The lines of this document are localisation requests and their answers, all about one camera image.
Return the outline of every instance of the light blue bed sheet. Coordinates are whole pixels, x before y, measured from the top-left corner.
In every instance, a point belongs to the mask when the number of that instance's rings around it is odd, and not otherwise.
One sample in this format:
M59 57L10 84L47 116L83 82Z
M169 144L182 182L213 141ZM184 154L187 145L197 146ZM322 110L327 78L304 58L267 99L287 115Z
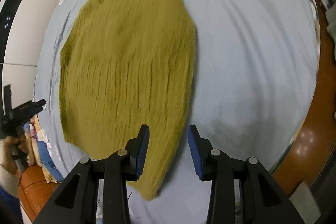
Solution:
M37 67L35 100L47 100L39 121L64 177L85 153L63 138L59 54L86 1L60 0ZM254 156L270 169L300 128L315 90L318 57L310 1L183 1L197 27L188 124L196 124L202 137L229 156ZM128 187L132 222L205 223L210 190L211 183L195 174L185 132L157 198L145 202Z

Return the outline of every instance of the mustard green garment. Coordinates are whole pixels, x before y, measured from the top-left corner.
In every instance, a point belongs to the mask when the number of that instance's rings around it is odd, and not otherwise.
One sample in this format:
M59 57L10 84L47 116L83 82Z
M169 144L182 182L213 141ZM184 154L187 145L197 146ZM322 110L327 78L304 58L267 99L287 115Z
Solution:
M103 159L147 124L144 172L131 185L153 199L184 128L194 55L182 0L88 0L60 55L65 140Z

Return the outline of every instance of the gray cloth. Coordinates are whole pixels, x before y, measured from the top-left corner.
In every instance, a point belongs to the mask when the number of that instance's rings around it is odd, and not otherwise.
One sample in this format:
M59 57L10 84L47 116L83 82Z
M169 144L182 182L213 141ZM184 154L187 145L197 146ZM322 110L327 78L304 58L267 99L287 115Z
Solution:
M196 124L202 137L229 156L254 156L270 169L300 128L315 89L316 34L309 0L183 1L197 27L188 124ZM55 9L37 67L35 99L47 100L39 120L63 176L85 153L63 138L59 53L85 2L64 0ZM131 219L205 223L210 190L211 183L195 174L184 134L157 198L145 202L128 187Z

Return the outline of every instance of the silver screw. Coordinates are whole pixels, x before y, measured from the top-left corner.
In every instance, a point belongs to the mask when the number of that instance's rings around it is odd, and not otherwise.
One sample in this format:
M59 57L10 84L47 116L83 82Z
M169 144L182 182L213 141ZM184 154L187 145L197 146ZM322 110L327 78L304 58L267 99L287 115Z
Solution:
M218 156L221 152L218 149L212 149L210 153L211 155Z
M254 158L254 157L250 157L249 158L249 163L251 163L251 164L257 164L258 160L256 158Z
M88 157L83 157L79 160L79 163L84 165L84 164L87 164L89 161L89 158Z
M128 152L127 152L126 149L120 149L120 150L118 150L118 155L119 155L119 156L125 156L127 153L128 153Z

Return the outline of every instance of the person's arm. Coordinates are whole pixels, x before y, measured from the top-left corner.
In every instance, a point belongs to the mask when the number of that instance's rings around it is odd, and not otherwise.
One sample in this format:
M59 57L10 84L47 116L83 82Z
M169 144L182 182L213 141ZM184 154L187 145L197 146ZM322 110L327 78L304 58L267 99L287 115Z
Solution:
M15 175L17 167L11 153L11 146L18 143L18 148L27 153L28 148L26 143L26 136L24 134L21 134L20 139L9 136L2 141L2 160L0 162L0 195L13 212L13 215L21 223L23 223L20 202L18 199L19 179Z

